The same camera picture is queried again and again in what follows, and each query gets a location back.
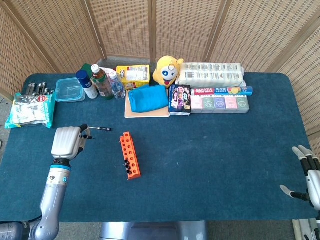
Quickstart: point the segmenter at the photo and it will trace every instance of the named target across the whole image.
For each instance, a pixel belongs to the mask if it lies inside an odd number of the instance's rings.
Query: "red label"
[[[47,100],[46,96],[38,96],[38,102],[45,102]]]
[[[215,90],[213,88],[194,88],[192,89],[194,95],[213,95]]]

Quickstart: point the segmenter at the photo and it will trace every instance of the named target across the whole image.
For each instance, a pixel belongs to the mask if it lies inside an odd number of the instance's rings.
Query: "blue cap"
[[[77,71],[77,73],[75,74],[75,77],[79,80],[79,83],[83,88],[91,87],[92,84],[87,71],[85,70]]]

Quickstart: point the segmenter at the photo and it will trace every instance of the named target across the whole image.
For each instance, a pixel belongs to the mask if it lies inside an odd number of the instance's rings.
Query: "robotic hand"
[[[88,125],[62,127],[55,132],[50,167],[40,208],[42,217],[28,222],[0,222],[0,236],[10,240],[54,240],[59,233],[59,214],[66,194],[70,161],[92,139]]]
[[[318,228],[314,230],[316,239],[320,240],[320,163],[315,154],[302,145],[293,147],[292,151],[300,160],[305,175],[307,190],[306,193],[291,191],[284,185],[280,185],[281,190],[291,198],[309,201],[310,205],[318,211],[316,218]]]

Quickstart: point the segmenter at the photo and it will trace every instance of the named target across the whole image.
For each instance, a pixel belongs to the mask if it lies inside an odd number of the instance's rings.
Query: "white bottle cap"
[[[116,71],[111,71],[109,72],[109,77],[111,79],[116,79],[118,76],[117,76],[117,72]]]
[[[100,68],[99,68],[99,66],[98,66],[97,64],[93,64],[93,65],[91,66],[91,71],[92,71],[94,74],[97,74],[97,73],[100,72]]]

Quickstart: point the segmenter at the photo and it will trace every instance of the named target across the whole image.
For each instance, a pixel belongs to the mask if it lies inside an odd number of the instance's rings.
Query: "table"
[[[74,74],[34,74],[47,82]],[[71,162],[61,222],[281,220],[316,216],[306,202],[279,188],[304,192],[306,181],[291,147],[309,147],[288,77],[245,73],[253,95],[246,114],[124,118],[124,100],[56,103],[52,129],[12,129],[0,165],[0,221],[41,214],[39,204],[53,157],[55,129],[79,126],[96,140]],[[127,180],[120,136],[133,137],[141,177]]]

